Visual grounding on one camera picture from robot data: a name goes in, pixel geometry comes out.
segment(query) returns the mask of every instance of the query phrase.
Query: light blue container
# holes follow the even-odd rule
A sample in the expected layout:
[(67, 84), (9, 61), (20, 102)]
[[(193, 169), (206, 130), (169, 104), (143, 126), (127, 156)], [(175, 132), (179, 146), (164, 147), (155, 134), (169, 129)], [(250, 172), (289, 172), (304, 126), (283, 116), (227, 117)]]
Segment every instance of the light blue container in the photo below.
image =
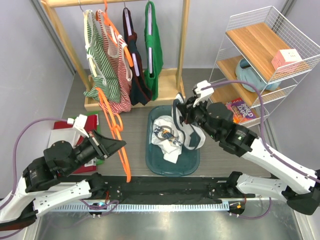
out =
[(154, 121), (161, 116), (171, 116), (171, 105), (157, 106), (148, 116), (146, 131), (145, 163), (155, 174), (166, 177), (182, 177), (192, 174), (200, 163), (200, 150), (188, 150), (182, 146), (182, 153), (176, 163), (164, 160), (159, 146), (151, 143)]

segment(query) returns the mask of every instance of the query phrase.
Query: clothing rack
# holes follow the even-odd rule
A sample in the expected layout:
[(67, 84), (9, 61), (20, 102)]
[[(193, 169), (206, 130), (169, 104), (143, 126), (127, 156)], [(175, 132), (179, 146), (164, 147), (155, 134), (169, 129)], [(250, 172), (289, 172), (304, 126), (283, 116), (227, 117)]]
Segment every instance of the clothing rack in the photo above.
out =
[[(111, 4), (135, 1), (145, 0), (107, 0), (107, 3)], [(41, 0), (41, 3), (53, 27), (55, 28), (66, 52), (68, 53), (71, 61), (73, 62), (83, 84), (85, 85), (86, 90), (91, 90), (91, 88), (93, 87), (93, 81), (84, 70), (84, 67), (82, 66), (79, 60), (79, 57), (69, 39), (69, 36), (55, 8), (103, 4), (104, 0)], [(184, 84), (182, 80), (182, 68), (185, 55), (189, 8), (190, 0), (183, 0), (178, 66), (177, 68), (162, 69), (158, 79), (158, 98), (155, 101), (150, 101), (146, 105), (146, 107), (171, 105), (178, 92), (181, 92), (182, 95), (185, 97)], [(85, 98), (84, 107), (88, 112), (101, 110), (98, 102), (90, 97)], [(139, 103), (132, 107), (136, 108), (144, 106), (141, 103)]]

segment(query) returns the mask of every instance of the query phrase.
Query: red folder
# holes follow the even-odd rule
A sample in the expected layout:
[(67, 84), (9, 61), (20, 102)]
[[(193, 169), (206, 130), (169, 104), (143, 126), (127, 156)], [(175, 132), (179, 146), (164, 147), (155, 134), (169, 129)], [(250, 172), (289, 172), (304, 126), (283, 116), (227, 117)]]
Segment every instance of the red folder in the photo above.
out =
[[(84, 130), (89, 132), (92, 130), (97, 130), (97, 127), (98, 127), (98, 115), (97, 114), (89, 115), (86, 120)], [(53, 125), (53, 129), (68, 129), (68, 128), (72, 128), (72, 125), (67, 124), (65, 121), (56, 121)], [(81, 136), (79, 141), (76, 144), (79, 145), (83, 140), (84, 140), (84, 137)], [(94, 165), (90, 165), (90, 166), (83, 165), (80, 168), (78, 168), (74, 172), (74, 174), (92, 172), (92, 171), (95, 171), (96, 169), (97, 169), (97, 166), (95, 163), (94, 163)]]

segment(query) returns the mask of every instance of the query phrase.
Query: pink box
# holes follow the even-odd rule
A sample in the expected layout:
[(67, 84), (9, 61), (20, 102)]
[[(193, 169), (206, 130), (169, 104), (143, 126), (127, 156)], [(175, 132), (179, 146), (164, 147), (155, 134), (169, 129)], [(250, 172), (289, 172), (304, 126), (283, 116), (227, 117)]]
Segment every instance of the pink box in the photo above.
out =
[[(282, 49), (279, 50), (276, 55), (274, 56), (274, 58), (272, 59), (271, 63), (274, 67), (275, 70), (277, 70), (277, 68), (288, 65), (288, 64), (292, 64), (295, 62), (299, 62), (302, 61), (301, 56), (299, 55), (298, 51), (296, 49)], [(291, 73), (294, 72), (297, 67), (300, 65), (300, 62), (297, 64), (293, 64), (291, 65), (289, 68), (285, 68), (285, 69), (279, 69), (277, 72), (279, 73)]]

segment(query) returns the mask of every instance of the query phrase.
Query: hanger hook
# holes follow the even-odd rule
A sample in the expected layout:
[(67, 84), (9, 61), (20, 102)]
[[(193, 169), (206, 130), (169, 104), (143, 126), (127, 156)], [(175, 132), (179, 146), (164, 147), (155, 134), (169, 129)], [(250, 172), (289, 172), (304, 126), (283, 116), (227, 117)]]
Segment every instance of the hanger hook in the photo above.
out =
[(78, 4), (79, 4), (79, 7), (80, 7), (80, 9), (81, 9), (81, 11), (83, 12), (83, 13), (85, 13), (85, 11), (82, 9), (82, 7), (81, 7), (81, 2), (80, 2), (80, 0), (78, 0)]

